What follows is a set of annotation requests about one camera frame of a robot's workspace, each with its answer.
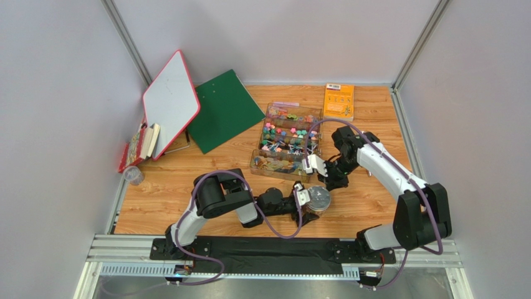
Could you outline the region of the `silver round jar lid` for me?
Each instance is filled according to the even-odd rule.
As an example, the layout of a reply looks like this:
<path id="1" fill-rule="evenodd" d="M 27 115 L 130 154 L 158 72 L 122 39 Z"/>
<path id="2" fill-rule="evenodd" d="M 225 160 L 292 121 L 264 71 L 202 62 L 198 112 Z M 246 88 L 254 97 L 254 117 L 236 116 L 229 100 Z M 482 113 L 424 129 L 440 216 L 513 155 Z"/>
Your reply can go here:
<path id="1" fill-rule="evenodd" d="M 312 186 L 308 188 L 311 201 L 306 205 L 313 207 L 324 207 L 331 204 L 332 197 L 330 192 L 322 186 Z"/>

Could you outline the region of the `clear compartment candy box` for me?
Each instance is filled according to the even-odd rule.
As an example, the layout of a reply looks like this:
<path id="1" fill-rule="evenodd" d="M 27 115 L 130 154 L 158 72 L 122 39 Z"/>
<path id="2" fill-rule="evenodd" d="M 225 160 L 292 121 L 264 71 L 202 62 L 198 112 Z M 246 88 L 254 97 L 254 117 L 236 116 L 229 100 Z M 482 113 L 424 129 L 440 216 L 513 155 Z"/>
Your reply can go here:
<path id="1" fill-rule="evenodd" d="M 265 115 L 249 164 L 251 173 L 308 183 L 312 175 L 302 168 L 303 154 L 320 154 L 320 127 L 311 127 L 322 119 L 321 109 L 269 103 Z"/>

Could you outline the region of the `clear plastic jar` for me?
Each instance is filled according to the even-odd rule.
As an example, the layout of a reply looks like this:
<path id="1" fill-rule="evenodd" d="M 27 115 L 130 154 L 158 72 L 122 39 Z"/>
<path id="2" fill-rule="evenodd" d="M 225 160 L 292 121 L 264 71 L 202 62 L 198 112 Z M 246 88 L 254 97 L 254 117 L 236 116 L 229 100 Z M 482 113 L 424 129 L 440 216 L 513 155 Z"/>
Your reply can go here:
<path id="1" fill-rule="evenodd" d="M 325 214 L 325 212 L 328 210 L 329 207 L 330 207 L 329 205 L 324 206 L 324 207 L 313 207 L 311 205 L 306 205 L 305 212 L 307 214 L 320 218 L 322 215 Z"/>

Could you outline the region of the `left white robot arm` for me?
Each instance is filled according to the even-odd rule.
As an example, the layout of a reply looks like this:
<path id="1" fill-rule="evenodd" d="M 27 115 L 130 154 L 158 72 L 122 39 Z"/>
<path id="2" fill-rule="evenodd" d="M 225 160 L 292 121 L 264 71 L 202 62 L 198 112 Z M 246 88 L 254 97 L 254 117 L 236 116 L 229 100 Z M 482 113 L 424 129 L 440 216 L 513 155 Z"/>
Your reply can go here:
<path id="1" fill-rule="evenodd" d="M 177 249 L 191 245 L 207 220 L 232 211 L 246 229 L 263 223 L 270 225 L 269 216 L 289 214 L 296 222 L 296 231 L 291 235 L 282 235 L 276 230 L 273 233 L 282 239 L 291 239 L 304 225 L 320 218 L 318 214 L 305 210 L 311 202 L 310 189 L 300 181 L 294 183 L 288 196 L 275 187 L 254 196 L 241 169 L 213 171 L 194 180 L 185 212 L 165 232 L 166 243 Z"/>

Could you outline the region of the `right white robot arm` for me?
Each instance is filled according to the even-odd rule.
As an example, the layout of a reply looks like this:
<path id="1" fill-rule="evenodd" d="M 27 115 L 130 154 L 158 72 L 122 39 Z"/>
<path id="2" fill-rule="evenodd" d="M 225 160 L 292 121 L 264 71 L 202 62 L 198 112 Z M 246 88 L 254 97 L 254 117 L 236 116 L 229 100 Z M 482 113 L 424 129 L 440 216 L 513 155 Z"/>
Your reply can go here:
<path id="1" fill-rule="evenodd" d="M 347 125 L 336 129 L 332 140 L 339 151 L 336 160 L 309 155 L 304 161 L 306 173 L 316 171 L 319 181 L 331 191 L 347 187 L 348 175 L 362 167 L 396 200 L 392 223 L 357 233 L 358 251 L 368 254 L 395 247 L 428 250 L 428 245 L 435 242 L 437 248 L 432 253 L 442 254 L 442 240 L 452 233 L 446 188 L 439 183 L 429 184 L 407 170 L 370 132 L 363 133 Z"/>

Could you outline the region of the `orange yellow book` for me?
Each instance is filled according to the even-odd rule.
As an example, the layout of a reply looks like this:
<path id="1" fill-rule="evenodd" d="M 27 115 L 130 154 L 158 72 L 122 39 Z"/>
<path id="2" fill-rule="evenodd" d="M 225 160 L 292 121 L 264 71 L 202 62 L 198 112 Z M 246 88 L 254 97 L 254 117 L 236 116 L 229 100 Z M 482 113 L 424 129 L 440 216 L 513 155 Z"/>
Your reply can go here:
<path id="1" fill-rule="evenodd" d="M 327 83 L 323 100 L 323 118 L 354 119 L 354 85 Z"/>

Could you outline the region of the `black base mat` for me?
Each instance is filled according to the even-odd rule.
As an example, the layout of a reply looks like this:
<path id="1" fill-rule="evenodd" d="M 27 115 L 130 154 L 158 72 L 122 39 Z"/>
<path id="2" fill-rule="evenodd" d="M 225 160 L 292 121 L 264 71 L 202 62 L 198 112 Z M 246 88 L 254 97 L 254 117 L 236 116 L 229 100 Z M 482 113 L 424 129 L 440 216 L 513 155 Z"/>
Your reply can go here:
<path id="1" fill-rule="evenodd" d="M 219 271 L 210 257 L 224 264 L 226 274 L 335 275 L 344 263 L 396 264 L 390 249 L 359 257 L 356 243 L 342 239 L 199 236 L 185 248 L 200 255 L 195 273 Z"/>

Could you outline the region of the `pink highlighter pen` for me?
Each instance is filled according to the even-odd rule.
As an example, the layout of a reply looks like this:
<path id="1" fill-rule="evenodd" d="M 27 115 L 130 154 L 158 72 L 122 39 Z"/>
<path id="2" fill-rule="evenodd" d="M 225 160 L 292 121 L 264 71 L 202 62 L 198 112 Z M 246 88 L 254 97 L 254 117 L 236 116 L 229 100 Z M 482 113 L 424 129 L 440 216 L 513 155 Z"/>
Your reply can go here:
<path id="1" fill-rule="evenodd" d="M 299 107 L 300 104 L 298 102 L 273 102 L 273 105 L 275 106 L 289 106 L 289 107 Z"/>

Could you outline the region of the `green cutting mat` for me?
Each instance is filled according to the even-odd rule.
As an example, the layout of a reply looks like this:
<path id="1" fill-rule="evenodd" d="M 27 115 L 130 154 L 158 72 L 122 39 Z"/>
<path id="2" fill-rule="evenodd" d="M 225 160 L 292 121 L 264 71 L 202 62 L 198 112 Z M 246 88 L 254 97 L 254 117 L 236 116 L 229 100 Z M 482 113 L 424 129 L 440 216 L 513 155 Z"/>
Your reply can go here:
<path id="1" fill-rule="evenodd" d="M 195 87 L 200 109 L 187 130 L 206 154 L 266 116 L 231 69 Z"/>

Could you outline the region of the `metal board stand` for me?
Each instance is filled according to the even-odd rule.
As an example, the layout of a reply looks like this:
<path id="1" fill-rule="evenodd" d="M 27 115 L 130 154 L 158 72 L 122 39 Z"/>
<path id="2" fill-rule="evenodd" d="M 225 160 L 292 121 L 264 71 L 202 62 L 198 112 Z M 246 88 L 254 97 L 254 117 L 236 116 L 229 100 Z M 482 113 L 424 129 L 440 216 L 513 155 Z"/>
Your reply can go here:
<path id="1" fill-rule="evenodd" d="M 170 154 L 176 151 L 181 151 L 191 146 L 191 138 L 188 130 L 184 130 L 179 136 L 177 136 L 172 144 L 165 150 L 164 154 Z"/>

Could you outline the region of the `stack of books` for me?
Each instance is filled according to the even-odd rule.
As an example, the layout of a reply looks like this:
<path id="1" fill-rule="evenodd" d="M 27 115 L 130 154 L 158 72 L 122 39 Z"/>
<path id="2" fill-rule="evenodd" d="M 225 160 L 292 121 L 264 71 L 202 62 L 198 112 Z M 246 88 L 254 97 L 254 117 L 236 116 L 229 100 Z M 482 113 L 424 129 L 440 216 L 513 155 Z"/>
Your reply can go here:
<path id="1" fill-rule="evenodd" d="M 159 133 L 159 124 L 154 123 L 148 126 L 143 123 L 137 133 L 126 144 L 118 167 L 118 173 L 123 173 L 127 167 L 136 166 L 152 157 Z"/>

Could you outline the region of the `small clear plastic cup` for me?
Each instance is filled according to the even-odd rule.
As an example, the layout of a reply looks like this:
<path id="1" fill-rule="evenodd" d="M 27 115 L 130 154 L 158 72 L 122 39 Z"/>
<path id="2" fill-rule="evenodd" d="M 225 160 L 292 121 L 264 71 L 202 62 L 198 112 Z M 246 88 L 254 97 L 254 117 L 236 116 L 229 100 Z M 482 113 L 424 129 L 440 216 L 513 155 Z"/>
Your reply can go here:
<path id="1" fill-rule="evenodd" d="M 122 172 L 123 179 L 130 185 L 140 185 L 145 177 L 137 166 L 128 166 Z"/>

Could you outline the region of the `white board pink frame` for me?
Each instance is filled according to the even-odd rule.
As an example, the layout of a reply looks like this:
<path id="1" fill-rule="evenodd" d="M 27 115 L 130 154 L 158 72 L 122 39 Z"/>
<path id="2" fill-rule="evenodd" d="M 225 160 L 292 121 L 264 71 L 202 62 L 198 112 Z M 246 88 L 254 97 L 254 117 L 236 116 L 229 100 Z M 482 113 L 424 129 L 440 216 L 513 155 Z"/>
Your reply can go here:
<path id="1" fill-rule="evenodd" d="M 182 50 L 176 50 L 153 79 L 143 94 L 143 105 L 147 125 L 160 127 L 151 155 L 157 160 L 201 109 Z"/>

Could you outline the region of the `aluminium front rail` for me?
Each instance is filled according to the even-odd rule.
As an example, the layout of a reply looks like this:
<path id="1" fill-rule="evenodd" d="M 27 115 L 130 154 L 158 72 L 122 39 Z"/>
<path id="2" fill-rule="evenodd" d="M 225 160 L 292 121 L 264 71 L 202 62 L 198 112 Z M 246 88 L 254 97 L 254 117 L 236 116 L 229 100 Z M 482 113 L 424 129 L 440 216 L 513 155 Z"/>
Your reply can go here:
<path id="1" fill-rule="evenodd" d="M 427 249 L 380 249 L 360 254 L 354 239 L 199 236 L 184 249 L 159 235 L 96 235 L 76 298 L 90 298 L 101 275 L 185 278 L 366 280 L 369 268 L 442 268 L 454 298 L 472 298 L 453 240 L 443 253 Z"/>

